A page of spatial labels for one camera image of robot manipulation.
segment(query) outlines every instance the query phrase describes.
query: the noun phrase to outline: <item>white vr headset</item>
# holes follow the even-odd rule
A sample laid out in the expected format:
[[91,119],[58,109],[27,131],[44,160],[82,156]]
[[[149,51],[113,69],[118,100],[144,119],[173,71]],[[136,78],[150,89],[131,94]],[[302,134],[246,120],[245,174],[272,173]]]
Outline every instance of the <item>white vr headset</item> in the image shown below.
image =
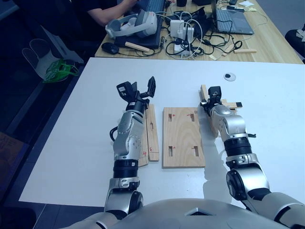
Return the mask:
[[139,14],[129,15],[120,20],[114,19],[106,25],[106,32],[110,38],[136,34],[143,38],[155,34],[157,31],[157,16],[154,12],[141,10]]

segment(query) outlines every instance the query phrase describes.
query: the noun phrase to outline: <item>paper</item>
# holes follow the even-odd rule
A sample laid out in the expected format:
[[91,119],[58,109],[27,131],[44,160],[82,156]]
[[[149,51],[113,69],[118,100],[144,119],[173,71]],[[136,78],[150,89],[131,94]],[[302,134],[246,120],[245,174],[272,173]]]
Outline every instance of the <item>paper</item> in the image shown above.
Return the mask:
[[252,2],[249,2],[249,1],[243,1],[243,2],[240,2],[239,5],[248,7],[248,6],[253,6],[254,4]]

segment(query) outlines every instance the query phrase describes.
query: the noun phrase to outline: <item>wooden board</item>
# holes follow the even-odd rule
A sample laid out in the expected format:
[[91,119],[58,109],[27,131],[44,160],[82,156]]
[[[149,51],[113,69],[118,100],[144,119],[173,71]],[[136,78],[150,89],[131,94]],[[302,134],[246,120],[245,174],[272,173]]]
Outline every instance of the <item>wooden board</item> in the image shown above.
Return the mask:
[[197,107],[165,107],[163,168],[205,167]]
[[139,158],[139,167],[148,164],[148,143],[147,143],[147,128],[146,128],[146,112],[143,115],[143,134],[141,140],[142,151]]
[[148,157],[150,161],[159,161],[159,143],[157,135],[156,116],[154,105],[149,104],[146,110]]

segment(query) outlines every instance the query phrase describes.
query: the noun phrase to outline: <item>wooden desk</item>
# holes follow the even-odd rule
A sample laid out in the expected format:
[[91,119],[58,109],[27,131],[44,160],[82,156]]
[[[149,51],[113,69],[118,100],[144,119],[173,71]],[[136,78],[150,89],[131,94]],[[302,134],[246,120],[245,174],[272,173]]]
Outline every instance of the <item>wooden desk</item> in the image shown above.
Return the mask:
[[[251,0],[252,3],[254,3],[254,7],[256,8],[260,13],[265,15],[268,18],[267,24],[257,26],[258,24],[266,22],[266,18],[263,17],[261,14],[255,11],[246,11],[244,14],[251,25],[252,29],[254,29],[254,35],[248,40],[243,41],[243,49],[253,48],[257,50],[257,53],[243,53],[243,54],[235,54],[231,53],[227,55],[226,57],[220,57],[218,60],[220,61],[248,61],[248,62],[275,62],[275,63],[299,63],[303,64],[301,59],[298,57],[298,55],[295,53],[293,48],[288,44],[288,42],[285,40],[285,38],[281,35],[279,30],[275,27],[275,25],[272,23],[270,18],[265,14],[265,12],[262,10],[262,8],[259,6],[256,0]],[[176,4],[172,6],[172,11],[176,10],[184,10],[187,12],[194,12],[200,7],[193,4],[191,0],[188,0],[187,5],[185,7],[177,7]],[[204,8],[205,13],[212,12],[211,6],[205,6]],[[162,30],[161,33],[162,36],[167,35],[166,30]],[[234,40],[242,40],[249,38],[250,35],[233,35]],[[223,40],[219,40],[217,38],[212,38],[212,43],[220,43]],[[104,42],[113,42],[112,39],[109,38],[107,35]],[[212,48],[206,45],[201,46],[206,53],[211,52]],[[120,52],[124,54],[129,55],[135,55],[134,50],[130,50],[127,48],[120,48]],[[221,51],[217,50],[213,54],[215,57],[219,57],[221,55]],[[104,51],[102,51],[101,47],[98,48],[95,57],[116,57],[116,58],[137,58],[132,56],[124,56],[124,55],[111,55]],[[145,59],[159,59],[159,60],[170,60],[172,57],[168,56],[165,51],[163,50],[161,53],[156,54],[151,57],[142,57]],[[198,56],[195,58],[196,60],[205,60],[205,61],[211,61],[212,59],[208,55]]]

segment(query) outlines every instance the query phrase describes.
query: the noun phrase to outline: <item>charger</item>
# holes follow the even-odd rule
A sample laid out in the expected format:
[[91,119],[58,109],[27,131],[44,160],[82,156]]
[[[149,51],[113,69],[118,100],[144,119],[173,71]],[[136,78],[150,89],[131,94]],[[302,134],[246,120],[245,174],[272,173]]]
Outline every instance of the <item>charger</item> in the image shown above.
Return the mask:
[[180,30],[183,27],[184,27],[183,20],[171,20],[171,37],[178,37],[178,30]]

